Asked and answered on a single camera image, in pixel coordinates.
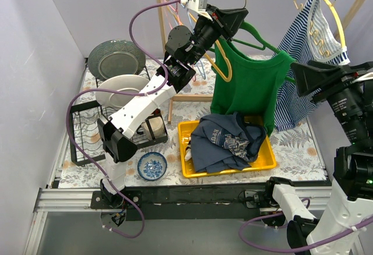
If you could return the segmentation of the light blue wire hanger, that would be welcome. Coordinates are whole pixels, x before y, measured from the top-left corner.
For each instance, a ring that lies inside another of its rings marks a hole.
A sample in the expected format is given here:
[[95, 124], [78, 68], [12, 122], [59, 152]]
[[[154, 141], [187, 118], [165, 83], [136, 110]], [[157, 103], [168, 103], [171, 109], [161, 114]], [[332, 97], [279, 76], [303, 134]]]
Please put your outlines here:
[[[189, 9], [186, 10], [186, 13], [188, 15], [188, 19], [189, 19], [189, 24], [190, 24], [191, 30], [193, 30], [192, 29], [192, 20], [191, 20], [192, 17], [191, 17], [191, 14], [189, 12]], [[204, 68], [204, 65], [203, 65], [202, 61], [200, 60], [201, 57], [202, 57], [202, 51], [201, 51], [202, 49], [201, 49], [200, 45], [198, 43], [195, 43], [195, 42], [196, 42], [196, 40], [192, 40], [192, 43], [193, 43], [193, 46], [194, 46], [194, 49], [193, 49], [194, 53], [193, 54], [195, 56], [195, 64], [194, 65], [196, 65], [198, 67], [198, 71], [199, 71], [202, 79], [206, 80], [205, 68]]]

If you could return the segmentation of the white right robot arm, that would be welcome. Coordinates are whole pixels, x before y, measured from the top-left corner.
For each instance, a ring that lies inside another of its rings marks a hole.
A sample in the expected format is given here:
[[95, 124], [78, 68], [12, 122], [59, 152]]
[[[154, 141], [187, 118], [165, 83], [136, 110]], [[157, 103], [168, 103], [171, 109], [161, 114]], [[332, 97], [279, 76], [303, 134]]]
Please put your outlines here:
[[262, 196], [287, 221], [288, 253], [349, 254], [360, 232], [372, 223], [372, 63], [291, 64], [297, 93], [326, 101], [350, 145], [336, 150], [330, 198], [320, 218], [308, 211], [294, 183], [272, 177]]

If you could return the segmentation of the navy blue tank top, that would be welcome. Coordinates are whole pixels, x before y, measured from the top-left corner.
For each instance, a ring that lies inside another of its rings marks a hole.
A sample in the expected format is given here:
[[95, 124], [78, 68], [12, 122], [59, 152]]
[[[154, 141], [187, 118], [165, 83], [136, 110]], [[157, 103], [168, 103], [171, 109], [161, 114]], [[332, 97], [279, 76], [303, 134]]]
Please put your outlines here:
[[266, 129], [246, 122], [238, 112], [202, 117], [191, 133], [191, 158], [195, 172], [243, 170], [256, 161], [267, 136]]

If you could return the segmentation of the green tank top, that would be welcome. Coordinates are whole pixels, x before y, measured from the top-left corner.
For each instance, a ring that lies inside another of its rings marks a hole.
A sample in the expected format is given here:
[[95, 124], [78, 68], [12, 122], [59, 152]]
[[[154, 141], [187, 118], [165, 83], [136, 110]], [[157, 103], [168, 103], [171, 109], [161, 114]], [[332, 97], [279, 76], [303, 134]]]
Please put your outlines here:
[[270, 136], [275, 128], [277, 92], [295, 60], [285, 51], [267, 60], [256, 60], [244, 55], [231, 42], [221, 38], [219, 43], [221, 47], [215, 48], [215, 64], [227, 73], [224, 60], [227, 57], [232, 78], [225, 82], [220, 75], [216, 76], [211, 113], [260, 115]]

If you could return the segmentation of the black white striped tank top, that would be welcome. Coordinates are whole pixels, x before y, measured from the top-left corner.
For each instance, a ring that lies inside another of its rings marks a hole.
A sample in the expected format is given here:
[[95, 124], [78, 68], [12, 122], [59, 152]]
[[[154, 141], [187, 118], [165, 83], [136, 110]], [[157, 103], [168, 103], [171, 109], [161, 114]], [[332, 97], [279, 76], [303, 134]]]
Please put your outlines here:
[[192, 151], [191, 151], [191, 141], [188, 142], [186, 148], [185, 148], [185, 161], [189, 161], [192, 158]]

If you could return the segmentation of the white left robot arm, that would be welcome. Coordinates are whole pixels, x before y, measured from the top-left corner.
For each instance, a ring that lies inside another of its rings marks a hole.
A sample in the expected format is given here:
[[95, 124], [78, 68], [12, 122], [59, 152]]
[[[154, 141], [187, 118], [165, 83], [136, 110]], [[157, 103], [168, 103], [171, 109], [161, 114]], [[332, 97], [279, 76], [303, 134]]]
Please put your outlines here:
[[248, 15], [246, 8], [219, 9], [207, 5], [198, 14], [194, 30], [174, 27], [168, 34], [165, 56], [156, 74], [124, 107], [108, 118], [98, 119], [105, 151], [105, 174], [100, 182], [101, 197], [111, 208], [123, 204], [124, 163], [138, 150], [131, 138], [138, 127], [165, 101], [173, 98], [193, 78], [192, 65], [220, 38], [230, 41]]

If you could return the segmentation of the green plastic hanger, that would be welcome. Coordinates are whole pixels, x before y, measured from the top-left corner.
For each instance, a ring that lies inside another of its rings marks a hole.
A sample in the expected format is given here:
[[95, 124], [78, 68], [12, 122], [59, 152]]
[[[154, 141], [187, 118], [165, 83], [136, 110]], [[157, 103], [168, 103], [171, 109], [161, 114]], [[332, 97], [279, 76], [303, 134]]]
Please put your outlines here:
[[[245, 0], [244, 9], [246, 9], [246, 6], [247, 6], [247, 0]], [[257, 29], [254, 28], [253, 25], [251, 25], [251, 24], [249, 24], [247, 22], [242, 22], [241, 25], [240, 25], [240, 29], [243, 29], [246, 32], [250, 33], [257, 40], [257, 42], [259, 42], [261, 44], [261, 46], [250, 44], [248, 42], [241, 41], [241, 40], [238, 40], [236, 38], [233, 38], [234, 42], [237, 42], [239, 44], [246, 45], [246, 46], [249, 46], [249, 47], [252, 47], [252, 48], [256, 48], [256, 49], [261, 50], [261, 51], [264, 51], [267, 48], [267, 49], [273, 51], [275, 54], [279, 54], [280, 50], [278, 48], [276, 48], [275, 46], [271, 45], [270, 43], [268, 43], [267, 41], [265, 41], [261, 37], [261, 35], [257, 31]], [[294, 83], [295, 84], [295, 80], [292, 79], [292, 78], [290, 78], [290, 77], [288, 77], [288, 76], [285, 77], [285, 80], [287, 80], [290, 83]]]

